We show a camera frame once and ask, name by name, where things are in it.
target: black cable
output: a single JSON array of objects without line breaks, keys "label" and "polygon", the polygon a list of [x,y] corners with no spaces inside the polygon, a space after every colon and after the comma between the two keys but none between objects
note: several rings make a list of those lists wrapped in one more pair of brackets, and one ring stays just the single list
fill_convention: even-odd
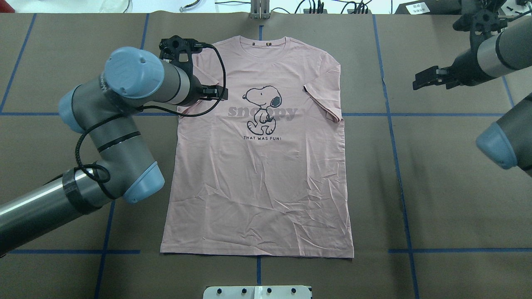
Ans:
[{"label": "black cable", "polygon": [[364,3],[364,1],[361,1],[358,6],[355,5],[355,10],[352,13],[364,13],[364,10],[367,9],[368,6]]},{"label": "black cable", "polygon": [[205,111],[203,111],[201,113],[198,113],[198,114],[179,113],[179,112],[176,112],[176,111],[173,111],[173,110],[170,110],[170,109],[166,109],[166,108],[163,108],[163,107],[160,107],[160,106],[155,106],[155,105],[140,106],[140,107],[137,108],[137,110],[138,111],[144,111],[145,109],[159,109],[159,110],[162,110],[162,111],[174,114],[174,115],[179,115],[181,117],[199,117],[199,116],[202,116],[202,115],[205,115],[205,114],[211,112],[218,105],[218,103],[222,100],[223,95],[226,92],[226,67],[223,65],[222,57],[220,56],[220,52],[218,52],[218,49],[216,49],[213,45],[206,45],[205,47],[211,48],[211,49],[213,49],[216,52],[216,55],[218,56],[218,60],[220,60],[220,65],[222,66],[222,73],[223,73],[222,92],[220,93],[220,96],[218,97],[218,100],[216,100],[216,103],[214,105],[212,105],[209,109],[207,109],[207,110],[205,110]]},{"label": "black cable", "polygon": [[192,6],[196,5],[196,4],[198,4],[199,2],[200,2],[200,0],[196,0],[196,1],[194,1],[193,3],[190,3],[190,4],[187,4],[187,5],[183,6],[183,8],[184,8],[184,9],[188,9],[188,8],[190,8],[190,7],[192,7]]},{"label": "black cable", "polygon": [[[103,167],[103,166],[101,166],[101,165],[98,165],[98,164],[93,163],[93,164],[84,164],[83,166],[84,166],[86,169],[101,170],[101,171],[105,172],[106,175],[109,175],[109,171],[107,170],[107,168],[105,168],[105,167]],[[78,171],[78,170],[81,170],[81,168],[79,168],[79,167],[74,167],[74,172],[75,172],[75,171]],[[63,177],[63,173],[60,174],[60,175],[58,175],[57,177],[55,177],[55,178],[49,180],[48,182],[44,183],[44,185],[49,184],[49,183],[51,183],[51,182],[53,182],[53,181],[55,181],[55,180],[57,180],[57,179],[59,179],[59,178],[62,178],[62,177]]]},{"label": "black cable", "polygon": [[345,8],[349,5],[353,3],[355,5],[355,9],[356,9],[356,2],[355,1],[348,1],[345,5],[344,5],[344,8],[342,8],[342,11],[340,12],[340,14],[343,14],[344,13],[344,10]]},{"label": "black cable", "polygon": [[301,4],[303,4],[303,2],[305,2],[305,0],[301,0],[301,2],[297,5],[296,11],[294,13],[297,13],[297,10],[300,8],[300,6],[301,6]]},{"label": "black cable", "polygon": [[85,167],[85,165],[81,162],[81,157],[79,155],[79,150],[81,148],[81,144],[83,143],[83,140],[85,139],[85,137],[87,137],[87,135],[89,135],[89,133],[91,131],[93,131],[94,129],[100,127],[100,126],[103,126],[104,124],[110,122],[110,121],[113,121],[115,119],[118,119],[118,118],[121,118],[121,117],[124,117],[124,115],[122,114],[116,114],[116,115],[113,115],[95,125],[93,125],[92,127],[88,128],[87,130],[85,130],[85,132],[83,132],[83,134],[81,134],[81,136],[79,137],[78,139],[78,143],[76,143],[76,149],[74,150],[74,155],[76,157],[76,163],[78,164],[78,168],[79,170],[83,171],[84,174],[87,175],[87,177],[89,177],[91,180],[101,184],[101,183],[105,183],[105,182],[108,182],[110,179],[111,179],[111,175],[109,173],[109,171],[105,168],[105,167],[102,167],[103,169],[101,169],[103,172],[105,172],[106,174],[106,178],[102,179],[98,176],[97,172],[95,172],[95,174],[92,174],[90,173],[87,168]]},{"label": "black cable", "polygon": [[127,12],[127,10],[128,10],[128,8],[129,8],[129,6],[131,5],[131,1],[132,1],[132,0],[128,0],[128,6],[126,6],[126,9],[125,9],[125,10],[124,10],[124,11],[123,11],[122,13],[125,13],[125,12]]},{"label": "black cable", "polygon": [[274,11],[274,10],[284,10],[286,11],[287,13],[290,13],[288,10],[282,8],[282,7],[275,7],[274,9],[272,9],[271,11]]},{"label": "black cable", "polygon": [[241,3],[241,4],[251,4],[251,2],[244,1],[224,1],[224,2],[214,2],[215,4],[226,4],[226,3]]},{"label": "black cable", "polygon": [[526,12],[522,12],[522,13],[518,14],[517,16],[514,16],[512,19],[508,20],[508,22],[513,22],[513,21],[517,20],[518,18],[520,18],[520,17],[522,17],[524,15],[527,15],[527,14],[529,14],[531,12],[532,12],[532,10],[529,10],[529,11],[526,11]]}]

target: grid line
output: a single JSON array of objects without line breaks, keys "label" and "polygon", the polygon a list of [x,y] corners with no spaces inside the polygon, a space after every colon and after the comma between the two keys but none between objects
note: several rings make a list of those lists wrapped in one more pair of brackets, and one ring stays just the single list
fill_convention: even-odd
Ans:
[{"label": "grid line", "polygon": [[408,257],[409,257],[409,261],[410,261],[410,273],[412,275],[412,285],[413,285],[413,288],[414,288],[415,299],[419,299],[418,279],[417,279],[417,275],[416,275],[416,272],[415,272],[414,254],[412,252],[412,240],[410,238],[410,228],[409,228],[409,224],[408,224],[408,214],[406,212],[406,202],[405,202],[405,199],[404,199],[403,182],[401,180],[401,170],[399,168],[399,159],[398,159],[398,156],[397,156],[397,147],[395,145],[395,135],[394,135],[394,129],[393,129],[393,124],[392,124],[392,113],[390,111],[390,104],[389,104],[389,100],[388,100],[388,91],[386,89],[386,83],[384,81],[385,77],[384,77],[383,57],[382,57],[382,54],[381,54],[381,51],[380,51],[379,33],[378,33],[378,30],[377,30],[377,18],[375,17],[375,15],[372,15],[372,17],[373,17],[373,29],[375,31],[375,43],[377,45],[377,56],[379,58],[380,77],[381,77],[382,84],[383,84],[384,98],[386,99],[386,114],[387,114],[387,118],[388,118],[388,127],[389,127],[389,131],[390,131],[390,138],[391,138],[391,141],[392,141],[392,150],[393,150],[394,161],[395,161],[395,172],[396,172],[396,175],[397,175],[397,180],[399,182],[399,188],[401,190],[401,203],[402,203],[402,208],[403,208],[403,225],[404,225],[404,232],[405,232],[405,236],[406,236],[406,245],[408,247]]},{"label": "grid line", "polygon": [[504,253],[504,252],[531,252],[532,248],[419,248],[419,249],[389,249],[388,253]]},{"label": "grid line", "polygon": [[20,60],[22,59],[22,54],[24,53],[24,49],[26,48],[26,44],[28,43],[28,39],[30,37],[31,30],[33,29],[36,17],[37,14],[34,13],[33,17],[31,18],[30,26],[28,27],[28,32],[26,32],[26,37],[24,38],[24,42],[22,43],[22,47],[20,48],[19,56],[16,58],[15,66],[13,67],[13,72],[11,72],[11,77],[9,78],[9,82],[7,83],[4,97],[2,98],[2,102],[0,103],[0,113],[2,112],[2,110],[4,110],[4,105],[7,101],[9,90],[11,89],[11,85],[13,84],[13,80],[15,79],[16,70],[19,67]]},{"label": "grid line", "polygon": [[[8,254],[102,254],[103,250],[85,249],[15,249]],[[108,250],[107,254],[140,254],[140,250]]]},{"label": "grid line", "polygon": [[[146,32],[148,30],[148,21],[149,21],[149,13],[146,14],[146,19],[144,21],[144,30],[142,32],[142,40],[140,42],[140,49],[144,49],[144,42],[146,41]],[[102,249],[102,256],[100,258],[100,266],[99,266],[99,270],[98,270],[98,278],[96,280],[96,287],[95,287],[95,290],[94,290],[94,299],[98,299],[99,298],[99,292],[100,292],[100,288],[102,286],[103,271],[104,271],[104,268],[105,268],[105,258],[106,258],[107,253],[108,253],[107,248],[109,246],[109,235],[111,234],[111,224],[113,222],[115,202],[116,201],[113,201],[111,203],[111,209],[109,210],[109,218],[107,220],[107,229],[105,231],[105,238],[104,238],[104,244],[103,244],[103,249]]]},{"label": "grid line", "polygon": [[510,88],[508,87],[508,82],[506,81],[506,76],[502,76],[502,83],[504,83],[504,89],[506,89],[506,94],[508,95],[508,100],[510,101],[510,106],[512,108],[515,106],[513,102],[512,93],[510,92]]}]

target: sticker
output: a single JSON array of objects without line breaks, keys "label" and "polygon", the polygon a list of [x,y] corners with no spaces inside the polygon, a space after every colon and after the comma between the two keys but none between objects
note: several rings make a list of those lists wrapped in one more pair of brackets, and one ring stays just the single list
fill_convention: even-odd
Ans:
[{"label": "sticker", "polygon": [[425,2],[410,4],[406,6],[406,9],[410,14],[422,14],[430,12],[430,9],[425,4]]}]

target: t-shirt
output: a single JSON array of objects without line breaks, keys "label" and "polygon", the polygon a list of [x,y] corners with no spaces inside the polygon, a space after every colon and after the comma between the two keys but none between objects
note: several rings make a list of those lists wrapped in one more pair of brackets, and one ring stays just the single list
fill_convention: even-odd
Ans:
[{"label": "t-shirt", "polygon": [[[290,37],[214,45],[229,97],[179,120],[161,252],[352,258],[340,64]],[[222,83],[213,50],[193,60]]]}]

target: snoopy graphic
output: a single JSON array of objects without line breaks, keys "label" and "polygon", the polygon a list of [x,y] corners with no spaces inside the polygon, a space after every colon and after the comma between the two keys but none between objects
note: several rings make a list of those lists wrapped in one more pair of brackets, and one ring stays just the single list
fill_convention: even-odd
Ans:
[{"label": "snoopy graphic", "polygon": [[259,107],[253,121],[247,122],[247,128],[255,135],[270,135],[275,131],[275,118],[270,116],[268,108],[277,108],[281,105],[282,99],[279,91],[271,85],[262,88],[252,88],[242,96],[248,102]]}]

